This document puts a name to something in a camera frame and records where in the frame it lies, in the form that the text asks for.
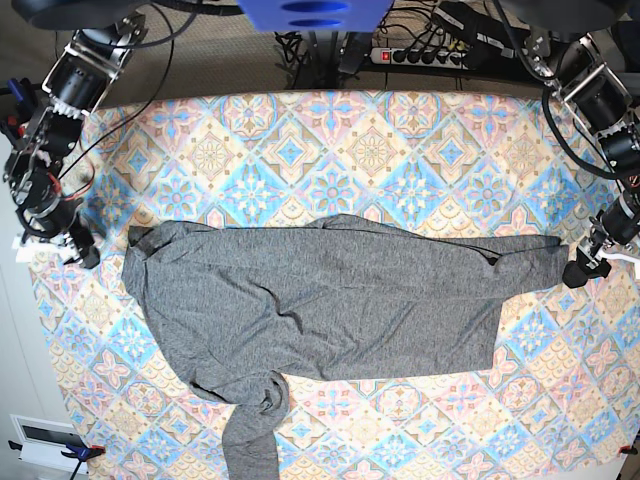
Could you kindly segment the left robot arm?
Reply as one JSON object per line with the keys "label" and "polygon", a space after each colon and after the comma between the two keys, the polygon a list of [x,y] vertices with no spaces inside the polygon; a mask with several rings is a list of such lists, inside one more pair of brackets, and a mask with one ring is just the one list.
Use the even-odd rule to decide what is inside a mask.
{"label": "left robot arm", "polygon": [[[588,234],[564,269],[571,288],[605,278],[611,260],[639,267],[639,117],[632,96],[605,61],[591,35],[554,35],[533,27],[520,58],[543,84],[543,114],[565,154],[581,169],[618,184],[620,195],[590,219]],[[555,100],[572,116],[574,126],[604,166],[583,159],[561,134],[551,113]]]}

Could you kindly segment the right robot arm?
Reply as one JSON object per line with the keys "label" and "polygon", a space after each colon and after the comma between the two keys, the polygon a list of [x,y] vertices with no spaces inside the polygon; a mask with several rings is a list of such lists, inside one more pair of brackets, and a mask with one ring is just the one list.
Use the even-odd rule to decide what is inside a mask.
{"label": "right robot arm", "polygon": [[62,189],[63,162],[76,148],[85,119],[120,77],[132,46],[145,39],[145,21],[134,12],[106,28],[77,30],[39,90],[27,80],[8,83],[18,113],[1,122],[11,143],[2,180],[23,237],[70,248],[71,262],[86,269],[99,264],[100,253],[79,213],[82,194]]}

